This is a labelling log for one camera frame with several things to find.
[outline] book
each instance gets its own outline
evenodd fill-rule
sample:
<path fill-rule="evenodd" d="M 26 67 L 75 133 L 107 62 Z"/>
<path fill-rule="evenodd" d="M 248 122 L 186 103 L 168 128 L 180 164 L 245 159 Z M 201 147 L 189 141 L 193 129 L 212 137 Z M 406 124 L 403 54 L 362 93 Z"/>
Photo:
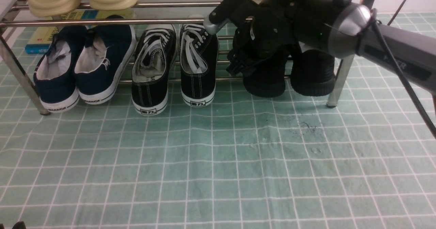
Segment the book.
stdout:
<path fill-rule="evenodd" d="M 113 14 L 123 16 L 125 18 L 134 18 L 134 10 L 118 10 L 118 11 L 97 11 L 97 10 L 76 10 L 71 13 L 62 15 L 63 20 L 86 20 L 86 19 L 102 19 Z M 25 51 L 29 55 L 44 54 L 48 51 L 53 34 L 58 33 L 57 27 L 38 27 L 34 32 L 28 44 L 25 46 Z"/>

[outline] white shoelace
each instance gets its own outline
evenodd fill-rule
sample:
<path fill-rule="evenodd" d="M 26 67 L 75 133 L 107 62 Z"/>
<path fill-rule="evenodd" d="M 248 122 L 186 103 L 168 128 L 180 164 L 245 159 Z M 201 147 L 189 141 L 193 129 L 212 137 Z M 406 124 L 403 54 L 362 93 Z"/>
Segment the white shoelace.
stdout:
<path fill-rule="evenodd" d="M 144 38 L 144 46 L 141 48 L 140 55 L 137 58 L 137 61 L 135 63 L 141 63 L 147 55 L 152 55 L 152 52 L 156 49 L 156 42 L 153 42 L 152 44 L 148 44 L 148 39 L 150 39 L 153 36 L 160 36 L 162 38 L 162 45 L 166 46 L 169 39 L 170 39 L 170 33 L 168 30 L 165 29 L 154 29 L 154 30 L 148 30 L 145 33 Z"/>
<path fill-rule="evenodd" d="M 201 58 L 196 50 L 206 41 L 206 35 L 208 35 L 207 32 L 205 32 L 204 35 L 200 35 L 199 33 L 203 29 L 204 27 L 201 25 L 189 24 L 182 34 L 182 44 L 180 46 L 181 55 L 185 55 L 193 74 L 201 74 L 207 70 L 206 62 Z M 198 38 L 199 41 L 196 44 L 193 44 L 194 39 L 189 36 L 190 33 L 196 35 Z"/>

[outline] shoe insole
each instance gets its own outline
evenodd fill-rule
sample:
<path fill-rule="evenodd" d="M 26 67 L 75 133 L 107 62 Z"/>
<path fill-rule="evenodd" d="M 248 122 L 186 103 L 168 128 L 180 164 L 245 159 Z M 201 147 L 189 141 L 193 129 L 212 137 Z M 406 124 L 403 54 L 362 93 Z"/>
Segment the shoe insole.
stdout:
<path fill-rule="evenodd" d="M 56 43 L 56 50 L 42 60 L 37 71 L 39 80 L 52 80 L 68 71 L 71 64 L 71 50 L 65 41 Z"/>
<path fill-rule="evenodd" d="M 143 50 L 137 58 L 133 73 L 135 82 L 159 80 L 168 66 L 160 41 L 155 41 L 150 46 L 148 51 Z"/>
<path fill-rule="evenodd" d="M 108 68 L 110 61 L 104 61 L 106 58 L 107 48 L 99 36 L 95 36 L 92 46 L 82 50 L 77 61 L 75 73 L 89 73 L 98 69 L 102 64 Z"/>

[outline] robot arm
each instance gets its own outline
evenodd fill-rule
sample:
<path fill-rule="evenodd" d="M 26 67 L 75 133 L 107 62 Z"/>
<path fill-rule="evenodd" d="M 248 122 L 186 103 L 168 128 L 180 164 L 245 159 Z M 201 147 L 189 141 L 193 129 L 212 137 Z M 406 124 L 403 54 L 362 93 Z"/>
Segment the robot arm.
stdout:
<path fill-rule="evenodd" d="M 252 21 L 244 23 L 249 16 Z M 367 7 L 352 0 L 263 0 L 259 5 L 224 0 L 204 24 L 210 33 L 217 33 L 228 21 L 240 28 L 231 52 L 233 74 L 268 58 L 279 46 L 296 42 L 337 58 L 357 54 L 394 71 L 369 28 L 373 18 Z M 435 95 L 436 39 L 377 25 L 406 78 Z"/>

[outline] shoe rack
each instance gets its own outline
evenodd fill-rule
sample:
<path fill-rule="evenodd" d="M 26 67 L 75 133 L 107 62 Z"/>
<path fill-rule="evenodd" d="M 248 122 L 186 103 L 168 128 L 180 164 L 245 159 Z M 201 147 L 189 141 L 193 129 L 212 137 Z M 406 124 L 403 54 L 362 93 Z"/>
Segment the shoe rack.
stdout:
<path fill-rule="evenodd" d="M 88 10 L 91 9 L 89 3 L 81 2 L 78 9 L 80 10 Z M 148 8 L 148 7 L 215 7 L 220 4 L 220 0 L 218 1 L 192 1 L 192 0 L 174 0 L 174 2 L 163 2 L 161 0 L 139 0 L 137 4 L 133 6 L 133 8 Z M 374 0 L 362 0 L 362 3 L 367 5 L 368 7 L 372 7 Z M 3 32 L 8 27 L 65 27 L 71 25 L 108 25 L 108 24 L 128 24 L 128 25 L 146 25 L 146 24 L 190 24 L 193 22 L 203 22 L 202 19 L 199 18 L 165 18 L 165 19 L 90 19 L 90 20 L 60 20 L 59 17 L 53 17 L 53 20 L 33 20 L 33 21 L 16 21 L 15 18 L 20 11 L 29 10 L 28 0 L 15 0 L 11 3 L 9 11 L 3 17 L 0 16 L 0 56 L 5 61 L 6 65 L 11 70 L 11 73 L 15 76 L 17 81 L 23 87 L 23 89 L 28 94 L 29 98 L 33 102 L 33 104 L 38 109 L 39 113 L 46 116 L 49 115 L 48 112 L 40 103 L 39 96 L 35 91 L 35 86 L 22 68 L 20 62 L 17 60 L 17 57 L 14 55 L 12 49 L 8 46 L 3 38 Z M 232 36 L 219 36 L 219 40 L 231 40 Z M 226 55 L 229 51 L 220 51 L 220 55 Z M 341 95 L 342 89 L 345 84 L 345 80 L 347 78 L 349 69 L 352 65 L 354 56 L 345 58 L 341 61 L 337 72 L 337 80 L 335 84 L 335 88 L 333 92 L 330 94 L 330 97 L 327 101 L 327 106 L 329 108 L 334 108 L 338 104 L 339 97 Z M 228 60 L 219 60 L 218 64 L 229 64 Z M 238 80 L 240 78 L 233 77 L 221 77 L 217 78 L 217 80 Z M 120 83 L 131 83 L 131 80 L 122 80 Z"/>

